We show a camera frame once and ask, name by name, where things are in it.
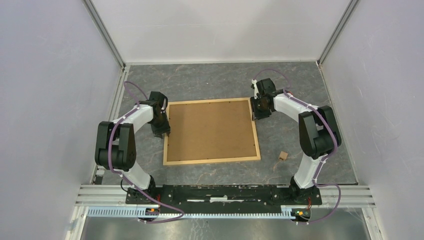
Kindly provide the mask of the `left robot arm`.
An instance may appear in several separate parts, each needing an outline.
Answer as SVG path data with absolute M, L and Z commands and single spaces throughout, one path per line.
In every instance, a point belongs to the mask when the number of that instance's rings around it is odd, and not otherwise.
M 171 133 L 166 113 L 168 98 L 152 91 L 145 101 L 138 101 L 124 116 L 113 121 L 102 121 L 97 128 L 94 161 L 125 180 L 145 204 L 157 198 L 154 178 L 136 162 L 135 135 L 148 124 L 154 137 L 163 138 Z

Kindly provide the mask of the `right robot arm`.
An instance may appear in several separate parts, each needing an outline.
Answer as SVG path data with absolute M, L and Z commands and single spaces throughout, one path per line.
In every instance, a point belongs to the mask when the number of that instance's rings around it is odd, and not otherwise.
M 289 199 L 302 204 L 316 188 L 317 178 L 327 158 L 337 152 L 341 135 L 333 109 L 318 107 L 294 97 L 285 89 L 277 90 L 270 78 L 251 81 L 254 95 L 250 98 L 252 119 L 268 118 L 274 112 L 295 120 L 299 144 L 303 152 L 301 163 L 289 185 Z

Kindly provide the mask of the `small brown cube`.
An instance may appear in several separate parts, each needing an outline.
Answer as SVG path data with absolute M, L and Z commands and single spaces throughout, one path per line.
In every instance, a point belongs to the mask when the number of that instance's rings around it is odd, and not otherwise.
M 278 159 L 280 161 L 286 161 L 287 158 L 288 158 L 288 153 L 287 152 L 284 152 L 284 151 L 281 151 L 280 154 L 279 154 L 279 156 L 278 156 Z

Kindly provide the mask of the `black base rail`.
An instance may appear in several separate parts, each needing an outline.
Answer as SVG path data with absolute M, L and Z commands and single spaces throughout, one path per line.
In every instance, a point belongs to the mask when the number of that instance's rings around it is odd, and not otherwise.
M 320 206 L 320 190 L 288 185 L 162 185 L 126 190 L 126 204 L 157 204 L 161 214 L 276 214 L 281 206 Z

